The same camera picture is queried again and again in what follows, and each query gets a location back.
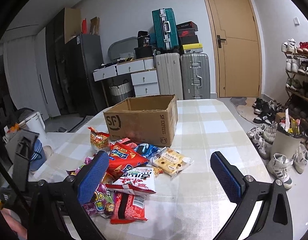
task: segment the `checkered tablecloth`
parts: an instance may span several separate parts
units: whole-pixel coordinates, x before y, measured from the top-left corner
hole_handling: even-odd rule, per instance
[[[213,239],[236,206],[229,202],[211,170],[209,159],[214,151],[220,151],[243,175],[271,182],[251,141],[222,102],[177,101],[177,110],[178,123],[171,147],[192,158],[194,163],[173,180],[166,174],[156,178],[157,193],[145,201],[148,221],[111,225],[108,219],[93,217],[108,240]],[[100,112],[56,149],[34,177],[48,182],[62,181],[67,176],[65,170],[76,169],[86,156],[92,156],[89,126],[108,131]],[[68,218],[65,220],[72,236],[79,239]]]

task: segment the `silver suitcase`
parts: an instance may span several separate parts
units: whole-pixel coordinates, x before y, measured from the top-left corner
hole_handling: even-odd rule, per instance
[[[155,65],[160,94],[175,94],[177,100],[183,100],[180,55],[178,53],[156,55]]]
[[[188,53],[181,56],[184,99],[210,98],[210,68],[205,53]]]

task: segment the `red shoe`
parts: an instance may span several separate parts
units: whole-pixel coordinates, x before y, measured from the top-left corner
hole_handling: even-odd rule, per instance
[[[303,47],[303,53],[306,53],[306,54],[308,54],[308,42],[304,42],[303,43],[304,45],[304,47]]]
[[[303,53],[304,44],[305,42],[300,42],[300,47],[296,49],[298,53]]]

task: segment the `light switch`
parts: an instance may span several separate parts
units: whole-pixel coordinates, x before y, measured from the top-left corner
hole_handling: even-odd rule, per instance
[[[294,19],[294,25],[300,25],[299,19],[295,17]]]

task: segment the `ceiling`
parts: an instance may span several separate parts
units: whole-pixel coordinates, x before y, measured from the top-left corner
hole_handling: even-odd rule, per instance
[[[35,35],[64,7],[73,7],[81,0],[30,0],[11,22],[0,43]]]

